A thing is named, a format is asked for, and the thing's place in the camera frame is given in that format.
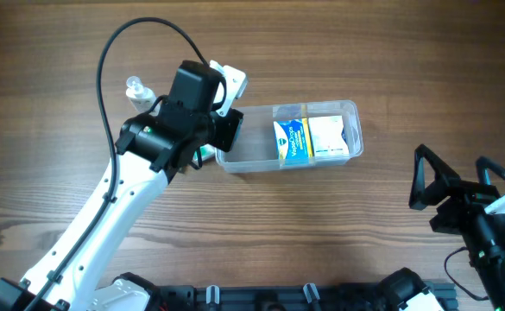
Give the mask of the white green medicine box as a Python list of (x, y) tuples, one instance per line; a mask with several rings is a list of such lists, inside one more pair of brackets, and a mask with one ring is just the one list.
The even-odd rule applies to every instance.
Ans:
[(208, 161), (215, 157), (217, 150), (210, 144), (206, 144), (200, 147), (199, 154), (203, 162)]

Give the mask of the blue yellow VapoDrops box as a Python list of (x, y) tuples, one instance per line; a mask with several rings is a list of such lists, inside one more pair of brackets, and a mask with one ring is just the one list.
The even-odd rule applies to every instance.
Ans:
[(274, 121), (273, 126), (281, 166), (302, 167), (312, 164), (312, 139), (306, 118)]

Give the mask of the clear plastic container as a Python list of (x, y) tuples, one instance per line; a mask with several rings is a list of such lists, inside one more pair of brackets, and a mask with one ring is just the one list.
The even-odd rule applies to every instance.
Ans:
[[(217, 163), (228, 173), (262, 172), (316, 166), (344, 165), (363, 153), (363, 137), (357, 106), (350, 100), (336, 100), (287, 105), (249, 106), (243, 113), (238, 138), (230, 152), (218, 150)], [(315, 157), (302, 167), (283, 167), (278, 160), (274, 121), (295, 118), (341, 116), (344, 121), (345, 140), (350, 153), (347, 156)]]

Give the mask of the white blue medicine box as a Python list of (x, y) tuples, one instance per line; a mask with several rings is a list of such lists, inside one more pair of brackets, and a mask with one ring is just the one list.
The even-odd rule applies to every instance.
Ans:
[(308, 125), (315, 157), (347, 156), (350, 153), (341, 116), (310, 117)]

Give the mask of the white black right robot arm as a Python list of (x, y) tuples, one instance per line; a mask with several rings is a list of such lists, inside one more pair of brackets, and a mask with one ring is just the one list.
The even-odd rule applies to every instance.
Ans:
[(505, 310), (505, 168), (476, 161), (478, 181), (462, 179), (426, 145), (414, 151), (409, 207), (436, 206), (434, 232), (459, 235), (495, 310)]

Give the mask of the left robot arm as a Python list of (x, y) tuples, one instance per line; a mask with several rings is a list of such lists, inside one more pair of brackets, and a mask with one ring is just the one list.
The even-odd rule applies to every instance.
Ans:
[(0, 279), (0, 310), (151, 310), (155, 286), (124, 274), (98, 282), (144, 209), (161, 196), (200, 147), (232, 149), (243, 114), (232, 108), (247, 75), (216, 61), (185, 60), (169, 94), (128, 119), (88, 201), (49, 253), (20, 282)]

